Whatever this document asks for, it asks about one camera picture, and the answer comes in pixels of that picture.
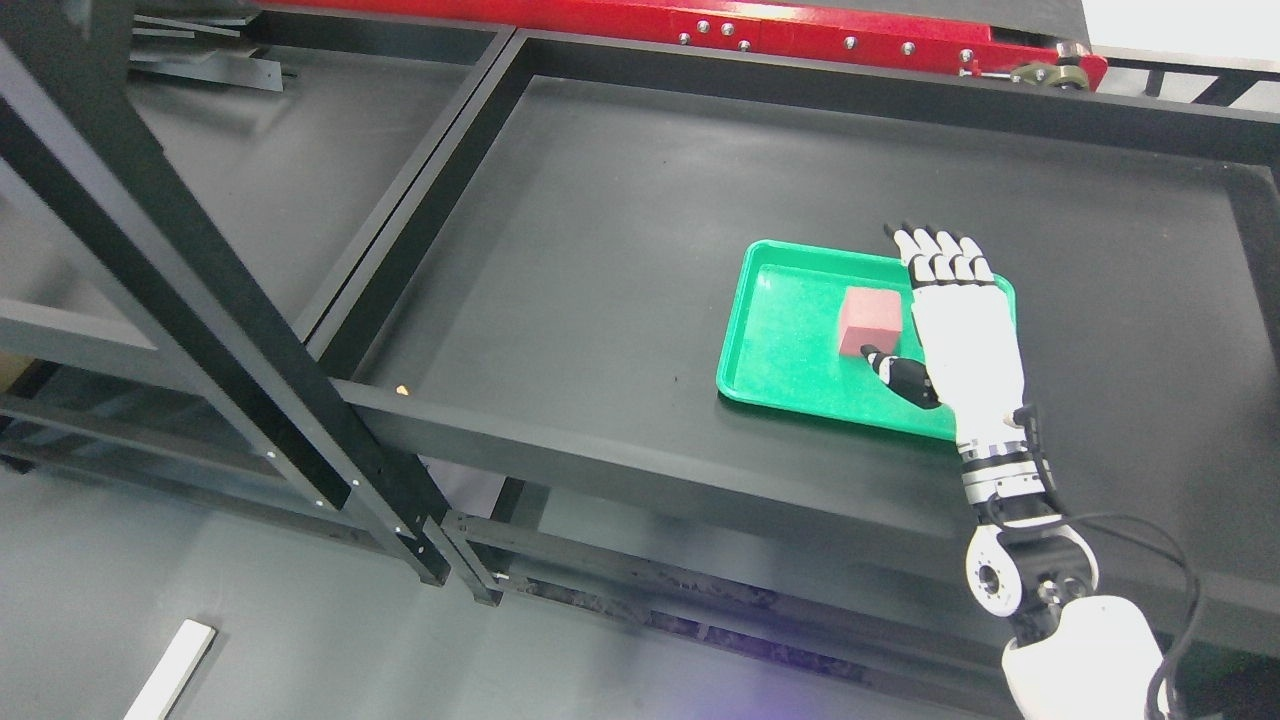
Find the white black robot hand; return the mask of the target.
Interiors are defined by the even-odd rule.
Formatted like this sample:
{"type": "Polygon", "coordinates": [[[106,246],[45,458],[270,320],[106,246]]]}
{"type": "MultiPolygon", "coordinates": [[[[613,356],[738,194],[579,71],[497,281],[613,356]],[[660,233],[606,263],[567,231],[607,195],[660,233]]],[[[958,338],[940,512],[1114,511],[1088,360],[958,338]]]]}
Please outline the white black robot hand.
{"type": "Polygon", "coordinates": [[[879,379],[927,409],[950,407],[957,447],[1023,442],[1024,368],[1012,313],[988,259],[966,234],[886,227],[911,286],[923,363],[863,345],[879,379]]]}

